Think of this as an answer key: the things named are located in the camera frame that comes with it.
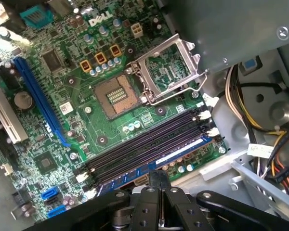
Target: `sticker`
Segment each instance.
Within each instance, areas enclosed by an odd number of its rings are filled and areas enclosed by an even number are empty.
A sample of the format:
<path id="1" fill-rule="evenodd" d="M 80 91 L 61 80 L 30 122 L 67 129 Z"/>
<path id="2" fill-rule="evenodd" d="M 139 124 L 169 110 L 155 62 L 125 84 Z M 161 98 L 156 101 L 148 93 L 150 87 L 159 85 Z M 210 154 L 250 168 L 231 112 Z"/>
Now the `sticker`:
<path id="1" fill-rule="evenodd" d="M 261 157 L 268 159 L 273 151 L 274 147 L 262 145 L 262 144 L 255 144 L 250 143 L 249 149 L 247 151 L 247 155 L 252 155 L 255 157 Z"/>
<path id="2" fill-rule="evenodd" d="M 70 102 L 66 102 L 66 103 L 60 105 L 60 110 L 61 110 L 63 115 L 67 115 L 68 113 L 72 112 L 74 109 L 73 109 Z"/>

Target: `cable clip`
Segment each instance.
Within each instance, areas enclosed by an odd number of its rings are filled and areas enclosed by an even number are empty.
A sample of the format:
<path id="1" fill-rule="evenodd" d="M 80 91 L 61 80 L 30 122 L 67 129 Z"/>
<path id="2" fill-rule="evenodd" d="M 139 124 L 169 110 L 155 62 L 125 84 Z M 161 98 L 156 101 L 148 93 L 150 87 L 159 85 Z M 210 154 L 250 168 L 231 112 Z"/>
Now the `cable clip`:
<path id="1" fill-rule="evenodd" d="M 279 125 L 275 125 L 274 129 L 276 130 L 277 135 L 281 135 L 281 131 L 280 131 L 280 126 Z"/>
<path id="2" fill-rule="evenodd" d="M 278 83 L 279 87 L 284 91 L 287 90 L 287 86 L 284 84 L 284 82 Z"/>

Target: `integrated circuit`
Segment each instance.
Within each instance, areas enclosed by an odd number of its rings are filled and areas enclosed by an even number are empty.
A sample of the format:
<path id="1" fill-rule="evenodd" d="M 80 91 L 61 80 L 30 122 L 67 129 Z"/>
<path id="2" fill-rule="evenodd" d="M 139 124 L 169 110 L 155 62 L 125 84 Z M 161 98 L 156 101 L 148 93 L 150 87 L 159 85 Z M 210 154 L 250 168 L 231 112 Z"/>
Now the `integrated circuit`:
<path id="1" fill-rule="evenodd" d="M 124 74 L 100 83 L 93 91 L 108 119 L 116 118 L 139 104 L 138 97 Z"/>
<path id="2" fill-rule="evenodd" d="M 42 175 L 57 169 L 57 164 L 54 161 L 54 158 L 52 157 L 52 154 L 50 152 L 45 152 L 35 157 L 33 160 Z"/>
<path id="3" fill-rule="evenodd" d="M 62 61 L 55 49 L 44 53 L 42 57 L 50 72 L 55 73 L 61 71 L 64 68 Z"/>

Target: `screw hole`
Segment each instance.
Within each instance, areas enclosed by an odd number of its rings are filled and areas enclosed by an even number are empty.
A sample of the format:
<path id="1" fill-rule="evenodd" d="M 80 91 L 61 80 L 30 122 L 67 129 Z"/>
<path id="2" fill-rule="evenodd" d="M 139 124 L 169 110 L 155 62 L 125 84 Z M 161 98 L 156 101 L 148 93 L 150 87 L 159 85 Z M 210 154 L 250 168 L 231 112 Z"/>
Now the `screw hole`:
<path id="1" fill-rule="evenodd" d="M 146 220 L 142 220 L 142 221 L 140 221 L 140 226 L 142 226 L 142 227 L 145 227 L 145 226 L 147 226 L 147 222 L 146 222 Z"/>
<path id="2" fill-rule="evenodd" d="M 187 210 L 187 213 L 192 215 L 192 214 L 195 213 L 195 211 L 194 211 L 193 209 L 188 209 L 188 210 Z"/>
<path id="3" fill-rule="evenodd" d="M 256 101 L 257 101 L 258 103 L 261 103 L 263 100 L 264 100 L 264 96 L 263 96 L 263 95 L 258 94 L 258 95 L 256 96 Z"/>
<path id="4" fill-rule="evenodd" d="M 202 226 L 202 224 L 201 224 L 200 221 L 196 221 L 196 222 L 194 223 L 194 225 L 195 225 L 196 227 L 201 227 L 201 226 Z"/>

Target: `black ram slot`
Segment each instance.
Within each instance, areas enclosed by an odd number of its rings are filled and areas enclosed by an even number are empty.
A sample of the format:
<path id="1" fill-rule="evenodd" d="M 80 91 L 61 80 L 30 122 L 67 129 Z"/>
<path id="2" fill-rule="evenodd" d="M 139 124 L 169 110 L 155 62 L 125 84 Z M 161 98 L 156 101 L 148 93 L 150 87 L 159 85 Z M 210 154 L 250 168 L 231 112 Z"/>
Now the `black ram slot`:
<path id="1" fill-rule="evenodd" d="M 115 168 L 109 169 L 106 172 L 103 172 L 98 175 L 98 180 L 100 182 L 107 182 L 112 180 L 113 178 L 120 176 L 135 166 L 141 166 L 156 159 L 159 156 L 163 156 L 164 154 L 169 153 L 171 150 L 175 150 L 176 148 L 182 146 L 183 144 L 187 143 L 195 137 L 199 136 L 201 132 L 198 129 L 194 129 L 192 131 L 188 130 L 183 134 L 180 134 L 177 137 L 174 137 L 167 142 L 162 143 L 161 145 L 156 146 L 152 150 L 148 150 L 141 155 L 135 156 L 133 159 L 129 160 L 128 162 L 121 163 L 120 165 L 116 166 Z"/>
<path id="2" fill-rule="evenodd" d="M 147 137 L 144 140 L 138 141 L 134 146 L 128 147 L 122 150 L 119 153 L 115 153 L 111 160 L 107 159 L 102 162 L 99 162 L 98 165 L 93 166 L 91 163 L 88 165 L 89 168 L 94 168 L 95 170 L 103 168 L 104 165 L 109 165 L 110 163 L 116 163 L 119 160 L 122 160 L 127 154 L 132 153 L 134 151 L 138 151 L 143 147 L 147 147 L 150 143 L 154 142 L 156 139 L 162 139 L 174 133 L 174 131 L 179 131 L 180 129 L 186 127 L 188 124 L 191 124 L 192 119 L 188 118 L 185 121 L 178 121 L 176 123 L 165 126 L 163 130 L 158 130 L 152 134 L 152 136 Z"/>
<path id="3" fill-rule="evenodd" d="M 97 157 L 89 160 L 87 162 L 88 166 L 100 166 L 101 163 L 108 162 L 109 159 L 113 159 L 116 157 L 122 158 L 120 155 L 121 152 L 126 152 L 126 149 L 129 147 L 135 147 L 139 145 L 139 142 L 141 142 L 143 139 L 150 139 L 152 135 L 155 136 L 156 133 L 159 133 L 161 129 L 165 129 L 173 124 L 177 124 L 177 122 L 182 123 L 182 121 L 185 120 L 191 120 L 194 116 L 198 115 L 199 110 L 193 109 L 187 112 L 182 113 L 181 115 L 157 126 L 156 128 L 153 128 L 145 133 L 140 134 L 139 136 L 133 138 L 132 140 L 124 142 L 122 145 L 111 149 L 110 151 L 107 151 L 101 155 L 98 155 Z"/>

